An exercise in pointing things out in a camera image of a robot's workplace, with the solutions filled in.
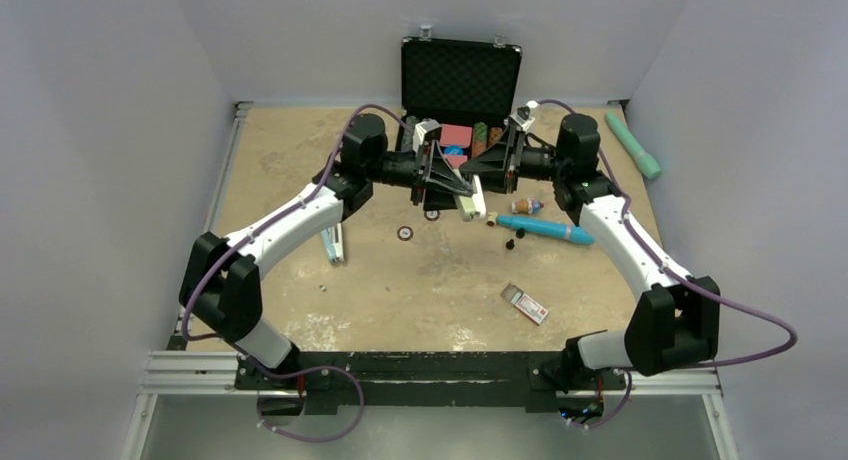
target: blue marker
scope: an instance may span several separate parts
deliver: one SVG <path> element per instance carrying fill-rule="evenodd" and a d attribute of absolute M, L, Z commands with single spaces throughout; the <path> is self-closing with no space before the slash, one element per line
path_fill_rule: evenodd
<path fill-rule="evenodd" d="M 498 225 L 518 230 L 523 228 L 529 233 L 544 235 L 546 237 L 561 238 L 579 245 L 591 245 L 595 239 L 586 230 L 574 225 L 564 223 L 546 222 L 531 217 L 511 217 L 509 215 L 498 215 Z"/>

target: white enclosure wall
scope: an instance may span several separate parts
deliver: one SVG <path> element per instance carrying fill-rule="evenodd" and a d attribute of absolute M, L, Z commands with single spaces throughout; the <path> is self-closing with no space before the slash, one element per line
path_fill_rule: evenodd
<path fill-rule="evenodd" d="M 117 457 L 231 108 L 176 0 L 0 0 L 0 458 Z"/>
<path fill-rule="evenodd" d="M 848 0 L 689 0 L 629 108 L 665 168 L 669 249 L 789 320 L 797 348 L 723 369 L 745 459 L 848 452 Z M 785 339 L 723 313 L 720 357 Z"/>
<path fill-rule="evenodd" d="M 524 47 L 518 98 L 629 98 L 686 0 L 179 0 L 238 100 L 399 103 L 400 39 Z"/>

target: tan work surface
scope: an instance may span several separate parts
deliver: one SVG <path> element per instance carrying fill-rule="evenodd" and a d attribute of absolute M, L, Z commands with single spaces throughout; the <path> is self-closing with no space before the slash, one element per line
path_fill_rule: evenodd
<path fill-rule="evenodd" d="M 603 115 L 619 108 L 581 108 L 598 121 L 601 146 L 632 211 L 658 239 L 642 177 L 607 128 Z M 352 109 L 253 108 L 232 162 L 215 233 L 252 224 L 299 193 L 322 168 Z M 533 131 L 556 142 L 565 113 L 536 110 Z M 393 148 L 397 125 L 382 115 Z M 548 182 L 521 179 L 513 195 L 486 194 L 489 211 L 532 197 L 545 203 L 537 218 L 570 223 Z M 412 240 L 397 238 L 401 226 Z M 499 351 L 559 350 L 565 340 L 627 325 L 635 301 L 624 279 L 597 245 L 590 247 L 463 222 L 443 211 L 435 222 L 409 201 L 409 190 L 374 185 L 374 196 L 344 224 L 347 263 L 334 267 L 316 235 L 283 259 L 262 284 L 264 314 L 302 350 Z M 541 326 L 500 297 L 513 282 L 550 314 Z M 208 328 L 195 320 L 192 333 Z M 219 340 L 189 350 L 229 350 Z"/>

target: green cylinder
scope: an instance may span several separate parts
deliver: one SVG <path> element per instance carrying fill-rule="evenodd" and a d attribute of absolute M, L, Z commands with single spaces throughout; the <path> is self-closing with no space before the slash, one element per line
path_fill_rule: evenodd
<path fill-rule="evenodd" d="M 633 157 L 633 161 L 636 162 L 636 168 L 642 172 L 646 178 L 651 180 L 660 176 L 662 173 L 662 168 L 660 168 L 660 164 L 657 163 L 656 159 L 651 156 L 650 153 L 646 152 L 642 145 L 636 140 L 636 137 L 630 133 L 630 130 L 627 129 L 627 126 L 622 123 L 621 120 L 618 119 L 612 112 L 607 112 L 604 115 L 604 119 L 607 121 L 607 125 L 609 125 L 612 133 L 615 134 L 618 141 L 624 145 L 624 148 L 627 149 L 627 152 Z"/>

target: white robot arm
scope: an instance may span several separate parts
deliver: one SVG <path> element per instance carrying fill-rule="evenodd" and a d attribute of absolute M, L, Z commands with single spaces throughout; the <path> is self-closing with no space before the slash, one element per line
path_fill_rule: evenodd
<path fill-rule="evenodd" d="M 193 313 L 269 369 L 290 371 L 292 367 L 286 361 L 296 357 L 299 350 L 262 316 L 259 283 L 303 242 L 358 210 L 371 197 L 372 182 L 410 188 L 413 204 L 423 202 L 426 210 L 457 208 L 470 220 L 485 217 L 483 190 L 511 192 L 519 177 L 534 178 L 553 183 L 557 204 L 596 239 L 638 300 L 626 330 L 569 339 L 550 375 L 567 386 L 610 367 L 631 367 L 652 375 L 713 358 L 718 305 L 697 298 L 657 268 L 625 228 L 625 199 L 596 168 L 597 123 L 583 115 L 568 115 L 555 148 L 530 147 L 523 140 L 533 123 L 533 106 L 522 107 L 511 116 L 501 141 L 463 165 L 461 173 L 441 157 L 436 122 L 416 126 L 417 148 L 413 152 L 386 152 L 382 120 L 363 115 L 346 133 L 341 161 L 335 164 L 326 185 L 319 187 L 316 177 L 297 197 L 255 224 L 224 238 L 207 233 L 198 239 L 186 270 L 181 302 L 185 305 L 200 277 L 224 251 L 249 237 L 233 260 L 206 285 Z M 306 203 L 304 199 L 316 188 L 317 194 Z M 296 205 L 299 207 L 289 215 L 254 235 L 268 219 Z M 630 219 L 630 224 L 667 262 L 666 266 L 689 276 L 650 240 L 635 219 Z M 707 290 L 718 291 L 708 277 L 692 280 Z"/>

